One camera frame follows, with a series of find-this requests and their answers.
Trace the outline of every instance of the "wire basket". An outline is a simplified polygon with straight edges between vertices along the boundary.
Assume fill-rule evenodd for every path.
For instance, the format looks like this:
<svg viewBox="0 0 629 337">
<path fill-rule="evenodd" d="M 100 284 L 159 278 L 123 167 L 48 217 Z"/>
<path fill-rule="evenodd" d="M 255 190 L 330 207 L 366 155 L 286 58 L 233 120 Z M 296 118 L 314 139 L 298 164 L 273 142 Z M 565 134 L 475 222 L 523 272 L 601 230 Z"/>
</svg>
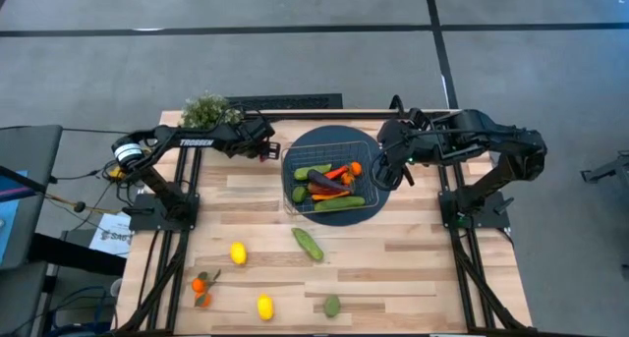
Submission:
<svg viewBox="0 0 629 337">
<path fill-rule="evenodd" d="M 376 206 L 378 203 L 377 189 L 372 184 L 366 171 L 372 163 L 372 153 L 365 141 L 347 141 L 332 144 L 292 146 L 282 151 L 282 186 L 284 190 L 284 210 L 288 214 L 322 213 L 315 211 L 315 201 L 307 197 L 301 203 L 294 203 L 291 194 L 296 187 L 304 187 L 308 181 L 295 180 L 295 170 L 302 167 L 332 164 L 332 169 L 347 165 L 352 161 L 358 161 L 363 166 L 363 174 L 357 176 L 354 181 L 353 196 L 365 199 L 365 205 L 331 209 L 324 212 L 361 209 Z"/>
</svg>

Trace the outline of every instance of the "lemon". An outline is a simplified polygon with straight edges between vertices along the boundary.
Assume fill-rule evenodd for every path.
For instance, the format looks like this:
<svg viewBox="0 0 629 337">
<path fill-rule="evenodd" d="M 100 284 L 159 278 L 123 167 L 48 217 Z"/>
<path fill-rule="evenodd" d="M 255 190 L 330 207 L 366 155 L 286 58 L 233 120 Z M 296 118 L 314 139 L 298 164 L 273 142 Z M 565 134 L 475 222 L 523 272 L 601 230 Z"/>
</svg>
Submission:
<svg viewBox="0 0 629 337">
<path fill-rule="evenodd" d="M 247 262 L 247 251 L 243 243 L 233 243 L 230 255 L 236 264 L 245 264 Z"/>
<path fill-rule="evenodd" d="M 267 294 L 260 294 L 257 298 L 257 313 L 263 320 L 270 320 L 273 317 L 273 300 Z"/>
</svg>

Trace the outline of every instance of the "leafy plant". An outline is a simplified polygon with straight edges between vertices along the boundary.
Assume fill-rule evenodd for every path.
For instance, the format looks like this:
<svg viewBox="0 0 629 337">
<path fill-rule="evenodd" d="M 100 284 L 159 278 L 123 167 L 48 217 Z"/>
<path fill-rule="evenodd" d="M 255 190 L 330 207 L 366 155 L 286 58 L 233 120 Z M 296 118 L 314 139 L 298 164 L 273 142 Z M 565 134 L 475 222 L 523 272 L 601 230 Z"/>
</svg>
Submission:
<svg viewBox="0 0 629 337">
<path fill-rule="evenodd" d="M 240 122 L 243 115 L 231 108 L 225 97 L 206 91 L 197 98 L 186 100 L 183 119 L 184 127 L 210 129 L 221 123 Z"/>
</svg>

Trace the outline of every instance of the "butcher block tabletop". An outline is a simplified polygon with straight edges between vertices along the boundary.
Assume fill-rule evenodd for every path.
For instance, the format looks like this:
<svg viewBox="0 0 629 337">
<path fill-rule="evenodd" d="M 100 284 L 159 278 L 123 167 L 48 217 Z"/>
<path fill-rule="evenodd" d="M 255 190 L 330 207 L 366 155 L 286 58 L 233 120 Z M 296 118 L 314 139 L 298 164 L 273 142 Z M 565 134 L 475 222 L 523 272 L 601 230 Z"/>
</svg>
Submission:
<svg viewBox="0 0 629 337">
<path fill-rule="evenodd" d="M 160 123 L 176 126 L 180 118 L 180 111 L 166 111 Z M 354 127 L 375 137 L 382 121 L 279 121 L 273 123 L 276 134 L 271 140 L 287 148 L 304 133 L 327 125 Z M 170 150 L 155 166 L 167 180 L 174 178 L 178 151 Z M 192 154 L 187 162 L 186 179 Z M 462 165 L 468 184 L 491 169 L 487 154 Z M 436 167 L 411 166 L 414 187 L 404 182 L 371 219 L 331 227 L 285 213 L 280 166 L 279 160 L 260 163 L 241 156 L 229 159 L 213 149 L 202 152 L 200 213 L 188 244 L 176 334 L 466 331 L 450 239 L 441 225 Z M 450 185 L 455 184 L 449 175 Z M 323 262 L 307 256 L 291 228 L 313 236 L 324 251 Z M 477 234 L 487 283 L 518 320 L 530 325 L 511 244 L 495 229 L 480 229 Z M 152 232 L 141 232 L 133 238 L 117 305 L 119 324 L 138 304 L 152 237 Z M 144 295 L 153 284 L 161 238 L 160 233 Z M 247 248 L 247 264 L 232 262 L 233 242 Z M 209 307 L 194 308 L 192 280 L 216 268 L 222 274 L 209 291 Z M 472 282 L 470 287 L 477 325 L 483 325 L 478 291 Z M 270 321 L 258 317 L 260 294 L 273 300 L 275 315 Z M 342 308 L 328 318 L 322 306 L 332 294 L 340 298 Z M 170 283 L 161 300 L 158 328 L 165 325 L 169 297 Z"/>
</svg>

